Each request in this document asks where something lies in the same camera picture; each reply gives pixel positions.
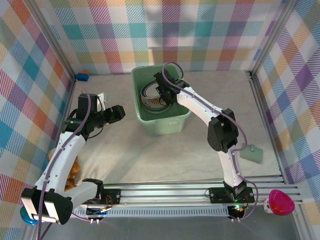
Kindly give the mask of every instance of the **brown plush toy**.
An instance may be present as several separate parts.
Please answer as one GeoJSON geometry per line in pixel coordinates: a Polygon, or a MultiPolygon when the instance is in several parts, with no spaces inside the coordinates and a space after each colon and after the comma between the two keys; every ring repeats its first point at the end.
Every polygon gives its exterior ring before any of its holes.
{"type": "MultiPolygon", "coordinates": [[[[52,156],[54,155],[55,153],[55,148],[52,149],[49,154],[48,154],[48,162],[50,162],[52,156]]],[[[74,177],[77,175],[78,172],[80,172],[80,165],[79,165],[79,162],[78,162],[78,156],[75,158],[74,160],[74,163],[72,165],[72,168],[69,172],[69,175],[66,179],[66,184],[65,184],[65,187],[64,187],[64,191],[68,191],[70,189],[73,189],[75,186],[76,186],[76,183],[75,183],[75,179],[74,177]]]]}

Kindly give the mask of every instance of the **green plastic bin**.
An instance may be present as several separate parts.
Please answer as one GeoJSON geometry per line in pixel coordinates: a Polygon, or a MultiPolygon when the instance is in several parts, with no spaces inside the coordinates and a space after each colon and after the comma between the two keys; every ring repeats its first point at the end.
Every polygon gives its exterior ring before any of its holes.
{"type": "MultiPolygon", "coordinates": [[[[136,116],[140,123],[145,125],[149,136],[179,133],[184,128],[185,120],[191,111],[178,103],[174,103],[167,111],[153,114],[146,111],[140,98],[141,89],[154,80],[154,74],[161,71],[163,64],[154,66],[136,67],[131,71],[133,97],[136,116]]],[[[179,78],[180,70],[171,64],[166,67],[171,76],[179,78]]]]}

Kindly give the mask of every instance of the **plaid fabric backdrop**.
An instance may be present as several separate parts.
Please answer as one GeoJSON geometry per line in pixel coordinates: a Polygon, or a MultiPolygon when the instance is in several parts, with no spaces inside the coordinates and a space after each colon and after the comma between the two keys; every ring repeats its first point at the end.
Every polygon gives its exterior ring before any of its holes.
{"type": "Polygon", "coordinates": [[[41,174],[71,82],[24,2],[0,6],[0,240],[16,240],[21,192],[41,174]]]}
{"type": "Polygon", "coordinates": [[[300,0],[258,74],[290,183],[320,239],[320,1],[300,0]]]}
{"type": "Polygon", "coordinates": [[[248,70],[285,1],[37,0],[74,71],[91,75],[171,61],[248,70]]]}

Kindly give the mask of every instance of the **green sponge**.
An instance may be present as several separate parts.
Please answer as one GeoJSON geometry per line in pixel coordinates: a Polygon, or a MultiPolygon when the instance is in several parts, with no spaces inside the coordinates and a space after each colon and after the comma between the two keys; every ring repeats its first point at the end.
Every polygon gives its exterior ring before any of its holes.
{"type": "Polygon", "coordinates": [[[262,163],[263,159],[263,150],[261,148],[256,147],[256,145],[254,144],[248,144],[246,148],[240,152],[240,157],[260,164],[262,163]]]}

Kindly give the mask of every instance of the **white floor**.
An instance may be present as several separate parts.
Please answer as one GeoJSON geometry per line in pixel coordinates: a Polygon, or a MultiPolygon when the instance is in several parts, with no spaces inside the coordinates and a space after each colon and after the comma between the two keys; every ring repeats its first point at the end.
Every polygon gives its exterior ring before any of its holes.
{"type": "MultiPolygon", "coordinates": [[[[239,159],[244,176],[280,174],[244,71],[186,72],[184,80],[209,102],[232,109],[248,143],[263,149],[262,164],[239,159]]],[[[207,127],[196,115],[186,120],[180,133],[149,137],[136,117],[129,74],[91,76],[88,82],[77,82],[71,110],[77,107],[83,87],[92,94],[105,92],[106,107],[122,105],[126,116],[87,141],[78,155],[81,172],[76,182],[84,178],[104,183],[223,178],[218,154],[207,142],[207,127]]],[[[238,142],[243,143],[241,136],[238,142]]]]}

